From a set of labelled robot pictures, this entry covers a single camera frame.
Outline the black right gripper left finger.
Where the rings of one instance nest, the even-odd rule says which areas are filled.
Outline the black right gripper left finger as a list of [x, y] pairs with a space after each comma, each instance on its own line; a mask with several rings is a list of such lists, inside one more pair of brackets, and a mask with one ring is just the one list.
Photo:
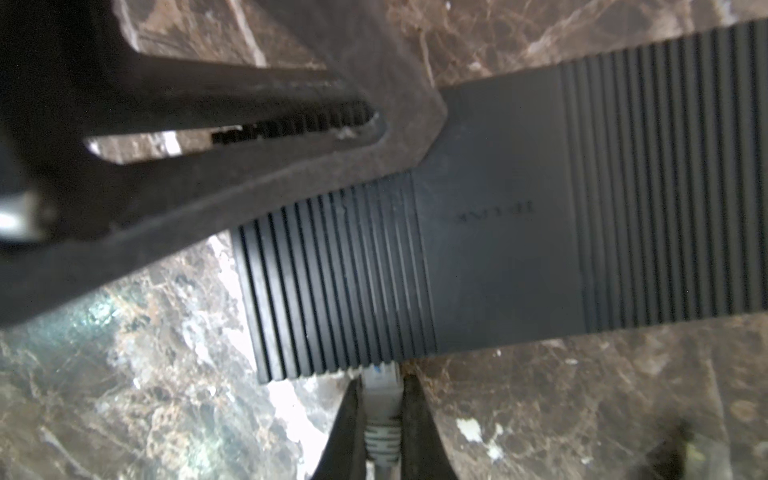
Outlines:
[[345, 391], [312, 480], [366, 478], [366, 426], [362, 381], [352, 380]]

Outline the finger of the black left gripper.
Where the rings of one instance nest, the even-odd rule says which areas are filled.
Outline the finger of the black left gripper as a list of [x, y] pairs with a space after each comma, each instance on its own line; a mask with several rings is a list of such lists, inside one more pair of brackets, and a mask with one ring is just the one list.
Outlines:
[[86, 139], [15, 135], [1, 121], [1, 323], [14, 326], [221, 230], [417, 165], [447, 108], [378, 1], [264, 1], [366, 100], [339, 132], [252, 140], [116, 164]]
[[153, 56], [135, 50], [112, 1], [1, 5], [1, 121], [61, 138], [217, 128], [306, 116], [362, 125], [374, 108], [318, 70]]

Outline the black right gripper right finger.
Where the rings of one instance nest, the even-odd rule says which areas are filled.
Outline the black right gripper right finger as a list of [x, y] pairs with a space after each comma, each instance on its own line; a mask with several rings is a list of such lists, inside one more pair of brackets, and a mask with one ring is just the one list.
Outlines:
[[401, 478], [457, 480], [418, 377], [403, 385]]

